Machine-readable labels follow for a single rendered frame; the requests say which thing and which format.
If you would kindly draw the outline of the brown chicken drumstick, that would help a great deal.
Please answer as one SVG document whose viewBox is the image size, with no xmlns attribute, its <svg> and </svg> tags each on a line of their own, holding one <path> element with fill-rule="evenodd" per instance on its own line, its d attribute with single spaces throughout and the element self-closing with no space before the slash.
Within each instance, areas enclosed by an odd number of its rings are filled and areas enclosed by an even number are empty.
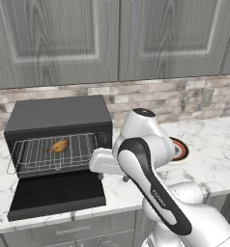
<svg viewBox="0 0 230 247">
<path fill-rule="evenodd" d="M 47 149 L 46 152 L 63 152 L 67 149 L 69 145 L 68 140 L 60 140 L 53 144 L 50 149 Z"/>
</svg>

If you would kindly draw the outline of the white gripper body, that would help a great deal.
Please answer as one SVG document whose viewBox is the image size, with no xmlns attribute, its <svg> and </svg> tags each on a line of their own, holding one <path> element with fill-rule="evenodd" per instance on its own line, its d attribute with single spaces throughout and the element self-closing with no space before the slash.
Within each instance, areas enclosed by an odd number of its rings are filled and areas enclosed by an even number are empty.
<svg viewBox="0 0 230 247">
<path fill-rule="evenodd" d="M 123 176 L 117 160 L 113 157 L 111 149 L 95 149 L 89 162 L 89 169 L 94 173 Z"/>
</svg>

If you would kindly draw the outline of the red and black plate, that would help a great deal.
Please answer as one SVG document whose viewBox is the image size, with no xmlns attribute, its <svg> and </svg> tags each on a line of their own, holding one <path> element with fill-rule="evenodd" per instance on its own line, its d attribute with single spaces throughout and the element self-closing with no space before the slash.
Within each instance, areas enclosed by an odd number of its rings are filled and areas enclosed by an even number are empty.
<svg viewBox="0 0 230 247">
<path fill-rule="evenodd" d="M 171 140 L 173 141 L 175 147 L 175 156 L 173 161 L 180 161 L 187 158 L 189 155 L 189 149 L 187 145 L 183 141 L 174 137 L 171 137 Z"/>
</svg>

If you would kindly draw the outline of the grey steel sink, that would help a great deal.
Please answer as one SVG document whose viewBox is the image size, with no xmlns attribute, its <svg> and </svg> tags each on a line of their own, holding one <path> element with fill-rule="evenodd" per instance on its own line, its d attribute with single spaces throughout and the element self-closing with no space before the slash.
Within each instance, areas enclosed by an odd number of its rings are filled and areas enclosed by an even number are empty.
<svg viewBox="0 0 230 247">
<path fill-rule="evenodd" d="M 204 196 L 203 203 L 216 208 L 230 225 L 230 190 L 208 193 Z"/>
</svg>

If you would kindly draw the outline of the grey wall socket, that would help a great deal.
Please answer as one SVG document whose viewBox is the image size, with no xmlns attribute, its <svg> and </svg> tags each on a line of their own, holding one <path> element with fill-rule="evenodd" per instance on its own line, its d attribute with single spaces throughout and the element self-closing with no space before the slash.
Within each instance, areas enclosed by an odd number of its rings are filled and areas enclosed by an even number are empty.
<svg viewBox="0 0 230 247">
<path fill-rule="evenodd" d="M 212 103 L 214 89 L 205 89 L 202 93 L 200 106 L 201 107 L 209 107 Z"/>
</svg>

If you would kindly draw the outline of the grey drawer front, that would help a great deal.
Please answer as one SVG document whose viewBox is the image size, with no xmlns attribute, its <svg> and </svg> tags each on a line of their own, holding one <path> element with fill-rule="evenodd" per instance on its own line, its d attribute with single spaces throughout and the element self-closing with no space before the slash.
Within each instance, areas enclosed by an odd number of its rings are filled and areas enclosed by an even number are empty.
<svg viewBox="0 0 230 247">
<path fill-rule="evenodd" d="M 4 233 L 9 247 L 47 247 L 49 245 L 72 242 L 85 237 L 96 237 L 111 233 L 121 233 L 134 229 L 135 212 L 127 211 L 89 219 L 31 228 L 13 233 Z M 56 231 L 91 225 L 91 230 L 80 233 L 56 235 Z"/>
</svg>

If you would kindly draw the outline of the black toaster oven door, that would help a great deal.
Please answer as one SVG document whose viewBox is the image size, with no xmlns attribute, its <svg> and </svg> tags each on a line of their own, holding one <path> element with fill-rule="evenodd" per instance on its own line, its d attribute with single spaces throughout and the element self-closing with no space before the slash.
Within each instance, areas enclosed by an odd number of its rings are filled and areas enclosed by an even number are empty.
<svg viewBox="0 0 230 247">
<path fill-rule="evenodd" d="M 88 170 L 22 178 L 8 212 L 10 222 L 105 206 L 101 181 Z"/>
</svg>

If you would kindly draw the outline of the grey base cupboard front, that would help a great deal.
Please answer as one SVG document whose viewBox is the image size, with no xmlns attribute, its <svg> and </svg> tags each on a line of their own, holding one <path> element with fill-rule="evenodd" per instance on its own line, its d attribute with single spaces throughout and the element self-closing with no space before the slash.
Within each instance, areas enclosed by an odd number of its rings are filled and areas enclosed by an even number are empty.
<svg viewBox="0 0 230 247">
<path fill-rule="evenodd" d="M 138 209 L 135 214 L 133 247 L 141 247 L 143 241 L 149 236 L 154 226 L 142 209 Z"/>
</svg>

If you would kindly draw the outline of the black toaster oven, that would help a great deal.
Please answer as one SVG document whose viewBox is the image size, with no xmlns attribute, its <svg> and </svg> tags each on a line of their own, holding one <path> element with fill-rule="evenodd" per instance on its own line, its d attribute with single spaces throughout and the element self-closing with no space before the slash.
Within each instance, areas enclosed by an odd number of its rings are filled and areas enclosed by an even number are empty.
<svg viewBox="0 0 230 247">
<path fill-rule="evenodd" d="M 4 136 L 11 154 L 19 140 L 94 133 L 98 148 L 112 147 L 112 121 L 102 96 L 18 101 Z"/>
</svg>

